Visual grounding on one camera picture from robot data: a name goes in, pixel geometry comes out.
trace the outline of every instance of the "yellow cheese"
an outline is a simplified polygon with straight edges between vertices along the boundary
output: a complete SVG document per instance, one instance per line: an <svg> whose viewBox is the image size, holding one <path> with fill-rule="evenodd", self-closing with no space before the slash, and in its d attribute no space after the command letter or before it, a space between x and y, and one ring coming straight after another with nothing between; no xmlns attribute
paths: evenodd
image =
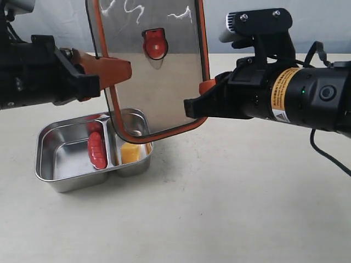
<svg viewBox="0 0 351 263"><path fill-rule="evenodd" d="M125 142L121 147L122 164L134 163L140 158L140 145Z"/></svg>

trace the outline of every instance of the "stainless steel container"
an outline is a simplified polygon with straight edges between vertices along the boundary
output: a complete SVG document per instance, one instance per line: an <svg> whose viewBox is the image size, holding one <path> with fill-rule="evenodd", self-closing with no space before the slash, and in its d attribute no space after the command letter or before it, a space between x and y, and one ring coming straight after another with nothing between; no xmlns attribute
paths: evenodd
<svg viewBox="0 0 351 263"><path fill-rule="evenodd" d="M122 110L129 131L148 135L149 127L143 113L133 108ZM88 155L88 138L98 131L104 141L107 155L105 169L97 170ZM55 122L40 132L37 140L35 172L57 192L68 192L104 183L109 175L121 177L145 172L151 162L153 143L140 146L138 161L121 162L121 146L125 143L115 133L110 116L99 113Z"/></svg>

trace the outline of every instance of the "table surface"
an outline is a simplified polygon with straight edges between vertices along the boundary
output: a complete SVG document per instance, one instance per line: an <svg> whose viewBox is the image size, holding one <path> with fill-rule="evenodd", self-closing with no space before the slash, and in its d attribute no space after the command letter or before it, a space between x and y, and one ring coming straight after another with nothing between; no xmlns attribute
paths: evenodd
<svg viewBox="0 0 351 263"><path fill-rule="evenodd" d="M211 74L237 58L211 55ZM156 142L141 176L67 194L39 181L39 131L105 110L101 97L0 112L0 262L350 262L351 178L309 129L209 119ZM351 140L316 142L351 166Z"/></svg>

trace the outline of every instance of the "yellow warning label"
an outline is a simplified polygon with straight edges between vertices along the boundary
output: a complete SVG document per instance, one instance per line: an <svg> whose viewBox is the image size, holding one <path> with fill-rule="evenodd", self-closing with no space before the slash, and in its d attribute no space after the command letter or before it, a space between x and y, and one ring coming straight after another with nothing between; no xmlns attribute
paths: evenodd
<svg viewBox="0 0 351 263"><path fill-rule="evenodd" d="M300 69L301 68L299 67L288 68L287 70L283 71L276 79L273 85L271 99L270 99L272 110L285 111L284 100L285 100L285 93L286 93L287 86L289 85L292 77Z"/></svg>

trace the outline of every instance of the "warning sticker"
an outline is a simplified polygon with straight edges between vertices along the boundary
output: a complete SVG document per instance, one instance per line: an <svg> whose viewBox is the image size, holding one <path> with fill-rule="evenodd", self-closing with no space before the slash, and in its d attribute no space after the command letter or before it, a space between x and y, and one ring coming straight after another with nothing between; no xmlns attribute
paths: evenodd
<svg viewBox="0 0 351 263"><path fill-rule="evenodd" d="M273 114L279 122L290 122L285 112L285 94L290 80L300 69L299 67L288 68L279 75L273 85L270 103Z"/></svg>

